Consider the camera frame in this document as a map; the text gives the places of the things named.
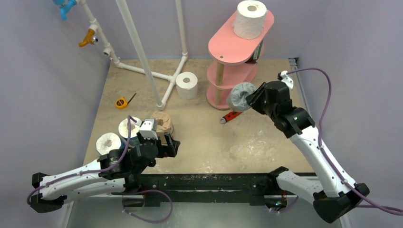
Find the green paper roll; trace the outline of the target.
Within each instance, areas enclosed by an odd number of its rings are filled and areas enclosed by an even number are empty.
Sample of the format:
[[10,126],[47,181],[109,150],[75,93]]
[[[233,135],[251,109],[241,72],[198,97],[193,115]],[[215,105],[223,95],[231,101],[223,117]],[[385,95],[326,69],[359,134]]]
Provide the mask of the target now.
[[252,55],[249,57],[249,59],[245,63],[246,64],[257,63],[257,60],[259,59],[260,54],[261,54],[262,47],[263,47],[263,40],[257,45],[257,47],[255,48]]

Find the white paper towel roll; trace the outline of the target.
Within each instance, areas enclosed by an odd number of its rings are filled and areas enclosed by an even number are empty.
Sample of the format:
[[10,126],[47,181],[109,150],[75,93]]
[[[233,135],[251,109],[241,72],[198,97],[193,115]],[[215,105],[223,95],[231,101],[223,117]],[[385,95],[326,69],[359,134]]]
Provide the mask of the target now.
[[234,33],[243,39],[258,37],[267,15],[266,5],[258,0],[243,0],[237,5],[236,17],[233,22]]

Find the grey paper roll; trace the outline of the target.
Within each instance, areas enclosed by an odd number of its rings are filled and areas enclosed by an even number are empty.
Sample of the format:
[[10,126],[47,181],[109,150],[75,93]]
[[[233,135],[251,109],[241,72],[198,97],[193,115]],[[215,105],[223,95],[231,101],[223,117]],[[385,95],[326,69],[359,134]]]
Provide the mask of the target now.
[[257,88],[250,82],[242,82],[233,87],[226,103],[232,111],[245,112],[250,109],[246,97],[253,94]]

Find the brown paper roll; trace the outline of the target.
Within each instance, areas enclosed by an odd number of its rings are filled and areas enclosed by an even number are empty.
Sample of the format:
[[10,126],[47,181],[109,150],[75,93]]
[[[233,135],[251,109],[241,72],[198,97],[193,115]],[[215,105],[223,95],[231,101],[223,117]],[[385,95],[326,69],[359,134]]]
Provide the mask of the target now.
[[165,112],[155,112],[151,115],[152,119],[157,121],[156,133],[164,135],[164,133],[173,134],[174,127],[171,117]]

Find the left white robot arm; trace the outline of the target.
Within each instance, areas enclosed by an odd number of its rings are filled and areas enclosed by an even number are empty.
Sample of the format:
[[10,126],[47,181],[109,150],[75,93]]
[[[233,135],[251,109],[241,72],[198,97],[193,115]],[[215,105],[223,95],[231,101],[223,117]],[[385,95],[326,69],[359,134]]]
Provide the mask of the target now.
[[32,175],[34,190],[27,204],[38,213],[58,210],[64,204],[81,197],[103,193],[137,194],[142,187],[141,173],[156,165],[157,158],[175,157],[180,141],[165,133],[166,144],[161,139],[139,137],[140,145],[114,149],[82,167],[62,174]]

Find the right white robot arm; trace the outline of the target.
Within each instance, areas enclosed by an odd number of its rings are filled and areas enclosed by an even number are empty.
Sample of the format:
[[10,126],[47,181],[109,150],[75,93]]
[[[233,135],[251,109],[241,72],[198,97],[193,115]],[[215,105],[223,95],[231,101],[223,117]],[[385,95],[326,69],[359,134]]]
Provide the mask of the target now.
[[301,151],[318,181],[310,181],[286,168],[278,168],[268,178],[267,188],[272,193],[290,191],[311,203],[322,220],[332,223],[356,208],[370,190],[357,183],[337,162],[323,140],[309,113],[295,107],[289,87],[281,81],[263,83],[247,93],[247,105],[267,115],[291,142]]

